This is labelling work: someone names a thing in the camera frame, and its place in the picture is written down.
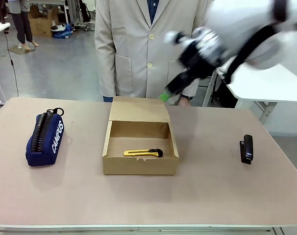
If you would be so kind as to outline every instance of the black stapler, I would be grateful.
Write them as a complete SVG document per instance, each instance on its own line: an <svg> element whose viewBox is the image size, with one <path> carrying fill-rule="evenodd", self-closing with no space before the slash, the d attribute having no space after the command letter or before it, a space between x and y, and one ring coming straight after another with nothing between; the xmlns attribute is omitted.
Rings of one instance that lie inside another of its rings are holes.
<svg viewBox="0 0 297 235"><path fill-rule="evenodd" d="M253 137L245 135L244 140L240 141L241 162L251 164L253 160Z"/></svg>

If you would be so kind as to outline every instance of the cardboard box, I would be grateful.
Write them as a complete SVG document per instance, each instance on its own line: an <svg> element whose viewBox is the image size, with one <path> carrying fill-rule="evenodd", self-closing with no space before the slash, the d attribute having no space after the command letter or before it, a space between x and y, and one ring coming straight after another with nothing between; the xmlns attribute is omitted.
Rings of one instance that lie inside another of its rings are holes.
<svg viewBox="0 0 297 235"><path fill-rule="evenodd" d="M126 150L156 149L155 156L125 157ZM179 164L172 124L157 99L115 97L103 150L105 175L175 175Z"/></svg>
<svg viewBox="0 0 297 235"><path fill-rule="evenodd" d="M55 21L56 24L59 24L58 7L48 10L47 15L43 15L40 13L39 8L33 5L30 7L28 17L33 36L51 38L52 22Z"/></svg>

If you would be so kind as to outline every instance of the jacket lapel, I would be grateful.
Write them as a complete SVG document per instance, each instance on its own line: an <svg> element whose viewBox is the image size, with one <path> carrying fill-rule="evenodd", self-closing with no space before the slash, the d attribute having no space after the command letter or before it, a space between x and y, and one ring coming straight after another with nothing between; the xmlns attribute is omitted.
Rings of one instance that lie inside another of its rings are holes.
<svg viewBox="0 0 297 235"><path fill-rule="evenodd" d="M162 15L162 13L164 12L164 10L166 9L168 3L170 2L171 0L159 0L159 4L158 4L158 7L157 7L157 11L156 11L156 14L155 14L155 17L154 17L154 21L153 21L153 25L156 23L156 21L158 21L158 18Z"/></svg>
<svg viewBox="0 0 297 235"><path fill-rule="evenodd" d="M151 27L150 17L149 17L149 7L148 0L137 0L139 7L144 15L145 20L147 21L149 27Z"/></svg>

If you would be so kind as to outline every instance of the pencil case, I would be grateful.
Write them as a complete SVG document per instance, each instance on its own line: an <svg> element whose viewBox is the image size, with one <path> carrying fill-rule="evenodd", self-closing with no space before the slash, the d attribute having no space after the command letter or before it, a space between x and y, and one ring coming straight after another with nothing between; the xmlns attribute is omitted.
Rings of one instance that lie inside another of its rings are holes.
<svg viewBox="0 0 297 235"><path fill-rule="evenodd" d="M29 166L51 165L56 162L65 125L62 121L64 110L49 109L36 117L33 135L26 145L26 160Z"/></svg>

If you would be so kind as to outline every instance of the navy shirt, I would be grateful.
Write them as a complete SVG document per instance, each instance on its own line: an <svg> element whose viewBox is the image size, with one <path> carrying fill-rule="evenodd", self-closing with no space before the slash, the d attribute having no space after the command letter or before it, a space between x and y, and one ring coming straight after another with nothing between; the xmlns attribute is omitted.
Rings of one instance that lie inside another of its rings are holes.
<svg viewBox="0 0 297 235"><path fill-rule="evenodd" d="M148 0L150 22L153 23L159 0Z"/></svg>

